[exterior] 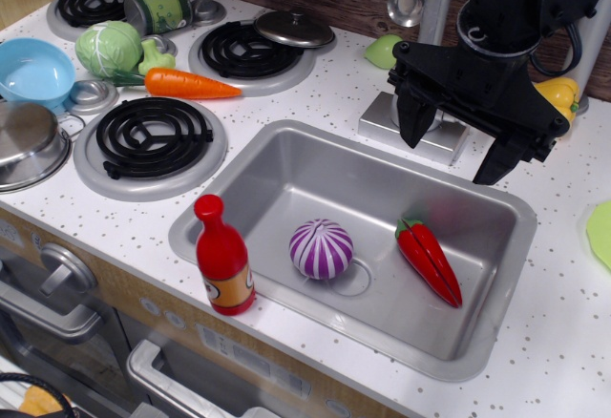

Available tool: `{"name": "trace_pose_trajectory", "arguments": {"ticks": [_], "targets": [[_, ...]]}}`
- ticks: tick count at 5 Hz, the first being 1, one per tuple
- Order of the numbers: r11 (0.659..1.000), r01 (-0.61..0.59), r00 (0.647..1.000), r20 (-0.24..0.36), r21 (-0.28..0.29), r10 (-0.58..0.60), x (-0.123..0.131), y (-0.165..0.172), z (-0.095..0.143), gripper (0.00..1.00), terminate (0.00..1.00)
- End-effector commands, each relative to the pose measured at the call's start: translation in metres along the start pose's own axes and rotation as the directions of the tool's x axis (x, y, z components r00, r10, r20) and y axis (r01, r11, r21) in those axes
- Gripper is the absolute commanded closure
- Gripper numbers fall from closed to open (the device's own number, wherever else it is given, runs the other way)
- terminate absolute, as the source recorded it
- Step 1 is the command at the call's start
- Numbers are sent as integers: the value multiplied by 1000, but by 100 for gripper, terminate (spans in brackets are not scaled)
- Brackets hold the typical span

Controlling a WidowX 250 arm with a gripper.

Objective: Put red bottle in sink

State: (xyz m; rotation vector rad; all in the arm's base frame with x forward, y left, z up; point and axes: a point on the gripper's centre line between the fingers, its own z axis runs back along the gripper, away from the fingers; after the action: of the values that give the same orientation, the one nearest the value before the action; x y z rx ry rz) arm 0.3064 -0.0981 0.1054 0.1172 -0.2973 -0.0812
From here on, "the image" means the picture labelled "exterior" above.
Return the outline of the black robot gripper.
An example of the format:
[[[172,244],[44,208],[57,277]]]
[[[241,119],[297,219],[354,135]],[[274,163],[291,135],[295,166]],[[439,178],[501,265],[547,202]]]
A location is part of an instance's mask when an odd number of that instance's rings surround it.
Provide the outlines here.
[[[430,129],[436,111],[495,137],[478,168],[473,183],[494,185],[524,159],[544,160],[556,138],[532,121],[529,100],[534,90],[528,60],[540,44],[528,38],[519,44],[493,44],[461,36],[452,47],[431,54],[411,55],[407,41],[397,43],[389,83],[397,94],[399,130],[414,149]]]

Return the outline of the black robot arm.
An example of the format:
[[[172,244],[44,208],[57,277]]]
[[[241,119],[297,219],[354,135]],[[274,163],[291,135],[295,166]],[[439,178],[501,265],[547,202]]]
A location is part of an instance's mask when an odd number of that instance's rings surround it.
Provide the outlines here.
[[[443,111],[494,138],[474,183],[493,185],[520,161],[548,157],[569,119],[532,83],[540,41],[564,28],[579,62],[576,23],[600,0],[469,0],[457,16],[458,43],[394,46],[389,82],[397,95],[402,139],[416,147]]]

